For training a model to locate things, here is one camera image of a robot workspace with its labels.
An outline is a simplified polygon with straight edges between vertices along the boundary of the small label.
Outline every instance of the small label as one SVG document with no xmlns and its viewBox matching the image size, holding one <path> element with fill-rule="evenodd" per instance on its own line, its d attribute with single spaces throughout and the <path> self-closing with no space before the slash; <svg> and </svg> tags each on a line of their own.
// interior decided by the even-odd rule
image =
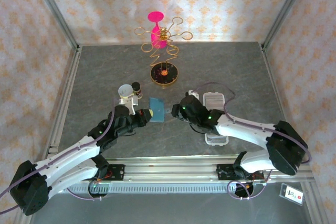
<svg viewBox="0 0 336 224">
<path fill-rule="evenodd" d="M 302 206 L 303 192 L 286 184 L 281 185 L 280 196 Z"/>
</svg>

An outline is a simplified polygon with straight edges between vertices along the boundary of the white cup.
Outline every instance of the white cup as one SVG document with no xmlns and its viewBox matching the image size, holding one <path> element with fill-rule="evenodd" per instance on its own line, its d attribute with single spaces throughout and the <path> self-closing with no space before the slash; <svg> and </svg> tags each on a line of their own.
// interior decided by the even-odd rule
<svg viewBox="0 0 336 224">
<path fill-rule="evenodd" d="M 118 89 L 118 94 L 120 98 L 127 99 L 128 97 L 133 95 L 133 88 L 129 84 L 124 84 Z"/>
</svg>

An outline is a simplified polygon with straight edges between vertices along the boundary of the patterned wall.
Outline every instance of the patterned wall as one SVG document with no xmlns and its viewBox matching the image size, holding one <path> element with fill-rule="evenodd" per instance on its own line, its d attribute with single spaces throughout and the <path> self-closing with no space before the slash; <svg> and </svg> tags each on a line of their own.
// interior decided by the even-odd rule
<svg viewBox="0 0 336 224">
<path fill-rule="evenodd" d="M 0 191 L 41 159 L 71 47 L 44 0 L 0 0 Z M 7 194 L 0 211 L 14 206 Z M 13 223 L 16 212 L 0 217 Z"/>
<path fill-rule="evenodd" d="M 297 0 L 268 50 L 287 119 L 312 152 L 330 223 L 336 219 L 335 17 L 335 0 Z"/>
<path fill-rule="evenodd" d="M 183 17 L 185 23 L 175 31 L 190 30 L 194 41 L 262 42 L 284 1 L 56 0 L 81 44 L 141 42 L 133 30 L 138 26 L 153 28 L 147 15 L 154 10 L 165 14 L 166 26 L 174 16 Z"/>
</svg>

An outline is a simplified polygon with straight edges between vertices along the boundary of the gray countertop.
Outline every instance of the gray countertop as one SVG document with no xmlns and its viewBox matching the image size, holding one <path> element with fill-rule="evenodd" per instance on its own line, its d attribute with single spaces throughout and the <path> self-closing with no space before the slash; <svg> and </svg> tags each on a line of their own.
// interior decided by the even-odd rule
<svg viewBox="0 0 336 224">
<path fill-rule="evenodd" d="M 118 99 L 122 84 L 138 81 L 143 98 L 135 109 L 148 108 L 149 97 L 160 98 L 165 108 L 179 103 L 189 89 L 210 81 L 224 82 L 237 98 L 228 111 L 237 117 L 277 123 L 283 119 L 265 62 L 257 42 L 198 42 L 179 44 L 179 57 L 171 61 L 179 69 L 178 80 L 163 89 L 150 78 L 149 54 L 140 45 L 84 46 L 70 98 L 60 151 L 79 141 L 105 119 Z M 212 85 L 200 91 L 221 92 Z M 236 154 L 260 148 L 230 138 L 225 146 L 210 146 L 204 135 L 193 132 L 188 123 L 165 115 L 164 123 L 149 123 L 136 129 L 136 135 L 118 138 L 117 145 L 103 153 L 105 158 Z"/>
</svg>

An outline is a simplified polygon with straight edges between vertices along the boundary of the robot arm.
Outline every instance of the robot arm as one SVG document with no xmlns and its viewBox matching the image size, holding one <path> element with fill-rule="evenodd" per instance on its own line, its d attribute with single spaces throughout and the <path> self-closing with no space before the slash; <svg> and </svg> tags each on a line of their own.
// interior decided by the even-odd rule
<svg viewBox="0 0 336 224">
<path fill-rule="evenodd" d="M 240 138 L 263 148 L 261 151 L 239 154 L 233 167 L 235 174 L 241 178 L 246 178 L 255 171 L 265 169 L 277 169 L 288 175 L 296 174 L 305 151 L 275 132 L 291 136 L 308 148 L 303 139 L 287 122 L 279 121 L 276 125 L 261 124 L 230 115 L 234 119 L 232 121 L 225 115 L 224 111 L 208 110 L 192 94 L 187 94 L 179 104 L 173 106 L 172 115 L 182 121 L 191 123 L 200 132 Z"/>
<path fill-rule="evenodd" d="M 10 190 L 11 196 L 25 215 L 31 215 L 60 190 L 84 179 L 103 178 L 109 163 L 100 153 L 114 145 L 119 136 L 132 132 L 136 127 L 144 127 L 152 113 L 151 110 L 138 110 L 135 115 L 129 115 L 125 106 L 116 106 L 113 119 L 110 113 L 106 120 L 101 121 L 73 146 L 35 164 L 30 161 L 22 163 L 11 185 L 32 172 L 39 172 L 13 187 Z M 110 120 L 113 121 L 108 132 L 95 141 L 107 129 Z"/>
</svg>

